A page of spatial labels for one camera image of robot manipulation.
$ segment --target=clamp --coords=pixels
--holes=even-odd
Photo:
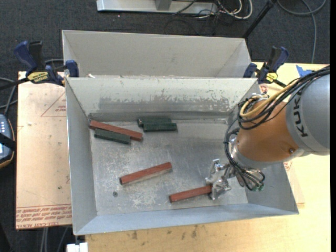
[[[26,78],[19,82],[13,82],[16,85],[25,81],[31,81],[35,84],[52,83],[64,86],[65,80],[55,71],[50,65],[46,65],[42,55],[42,41],[28,43],[23,41],[19,43],[14,49],[14,55],[17,59],[28,66],[26,71]],[[77,63],[74,60],[67,60],[65,65],[57,69],[67,69],[66,76],[79,77],[79,70]]]
[[[263,83],[276,83],[281,87],[285,87],[286,84],[280,82],[277,74],[278,68],[285,63],[289,56],[288,50],[284,47],[276,48],[272,47],[270,58],[265,62],[261,69],[257,68],[257,65],[250,63],[244,72],[244,78],[250,78],[255,73],[259,84]]]

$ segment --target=gray metal bin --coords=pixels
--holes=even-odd
[[[170,194],[204,186],[213,159],[226,161],[227,122],[238,102],[260,92],[256,79],[242,78],[250,62],[243,39],[63,31],[63,41],[65,60],[81,74],[66,81],[75,235],[298,213],[282,164],[264,170],[261,192],[231,178],[232,189],[215,201],[169,202]],[[144,133],[136,121],[150,115],[169,116],[178,130]],[[142,132],[143,140],[97,139],[91,119]],[[170,173],[119,182],[168,161]]]

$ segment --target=black carpet floor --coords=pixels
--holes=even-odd
[[[184,14],[99,13],[96,1],[0,0],[0,77],[15,80],[18,71],[26,70],[13,54],[15,46],[23,40],[42,40],[44,56],[49,59],[62,58],[61,31],[64,29],[242,37],[269,0],[252,0],[253,14],[244,20],[225,15],[197,19]],[[330,0],[279,2],[290,11],[313,11],[313,14],[289,13],[276,3],[247,38],[252,61],[266,61],[272,46],[283,46],[289,51],[287,62],[329,64]],[[0,106],[6,104],[10,92],[11,89],[0,91]],[[8,117],[16,130],[16,104],[10,107]],[[15,167],[14,160],[0,169],[0,224],[14,251],[39,251],[42,229],[15,230]],[[49,251],[57,250],[64,231],[64,227],[49,229]],[[64,244],[74,241],[71,230],[67,230]]]

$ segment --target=dark green bar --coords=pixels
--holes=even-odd
[[[171,118],[168,117],[143,117],[138,118],[138,125],[143,126],[145,123],[171,123]]]
[[[144,132],[161,132],[161,131],[176,131],[176,123],[145,123],[143,125]]]
[[[115,132],[110,132],[106,130],[96,129],[94,131],[94,134],[95,134],[94,137],[100,138],[100,139],[110,140],[110,141],[123,143],[123,144],[131,143],[131,137],[125,134],[121,134],[121,133],[115,133]]]

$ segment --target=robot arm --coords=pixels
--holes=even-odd
[[[327,66],[271,97],[254,94],[238,105],[237,119],[225,134],[228,163],[214,161],[206,178],[213,200],[230,190],[231,177],[251,191],[262,190],[262,169],[298,156],[330,153],[329,73]]]
[[[329,154],[329,80],[327,67],[289,84],[277,97],[245,103],[238,117],[233,159],[261,169],[304,154]],[[288,102],[279,99],[284,95]]]

